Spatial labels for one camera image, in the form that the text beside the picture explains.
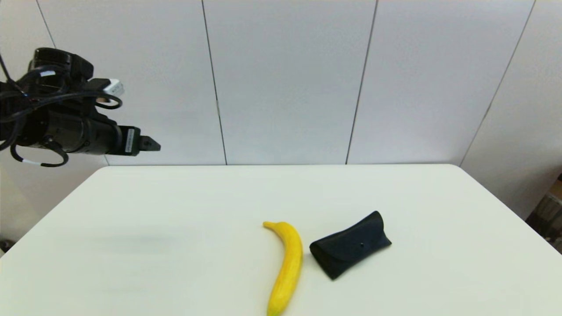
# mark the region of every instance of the banana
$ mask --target banana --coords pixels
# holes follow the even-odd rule
[[[274,231],[285,245],[285,259],[269,297],[268,316],[281,314],[297,287],[302,267],[302,242],[297,230],[285,222],[264,222],[264,227]]]

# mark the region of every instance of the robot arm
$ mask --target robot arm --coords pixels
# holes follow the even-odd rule
[[[78,55],[38,48],[29,72],[0,83],[0,150],[10,148],[21,162],[45,167],[64,165],[68,154],[136,156],[160,145],[133,126],[118,125],[97,107],[118,109],[123,85],[117,79],[91,79],[94,67]],[[59,164],[26,160],[16,146],[44,148],[63,158]]]

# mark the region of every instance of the white wall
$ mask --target white wall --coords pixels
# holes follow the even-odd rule
[[[344,164],[375,1],[205,1],[228,164]]]
[[[2,0],[0,2],[0,52],[10,75],[19,78],[37,47],[52,47],[47,28],[37,3],[33,0]],[[58,162],[60,158],[46,150],[19,147],[21,156],[33,161]],[[34,212],[44,216],[94,171],[106,166],[103,156],[71,155],[63,168],[43,168],[15,161],[4,150],[0,153],[4,172],[25,195]],[[7,191],[2,190],[3,200]],[[0,210],[3,214],[9,210]],[[4,229],[11,225],[8,218]]]
[[[522,218],[562,173],[562,2],[536,2],[461,167]]]
[[[42,209],[36,211],[5,170],[0,171],[0,236],[19,240],[45,213]]]
[[[374,24],[375,0],[38,3],[57,48],[124,82],[123,107],[105,113],[162,144],[109,164],[459,164],[533,1],[380,0]],[[561,17],[560,2],[537,2],[462,164],[521,216],[560,172]],[[43,46],[37,3],[2,0],[12,75]],[[48,169],[6,151],[0,163],[41,215],[107,165],[73,155]]]
[[[348,163],[459,165],[533,0],[379,0]]]
[[[118,78],[123,107],[104,111],[139,127],[159,152],[111,156],[111,165],[224,165],[201,1],[39,0],[58,49]]]

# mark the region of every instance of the black case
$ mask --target black case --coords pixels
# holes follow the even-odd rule
[[[310,252],[334,280],[354,264],[390,244],[384,234],[383,218],[375,211],[345,231],[313,242]]]

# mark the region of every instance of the banana tip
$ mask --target banana tip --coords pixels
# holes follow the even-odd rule
[[[275,223],[272,223],[272,222],[264,222],[264,227],[265,227],[265,228],[273,228],[273,226],[275,226]]]

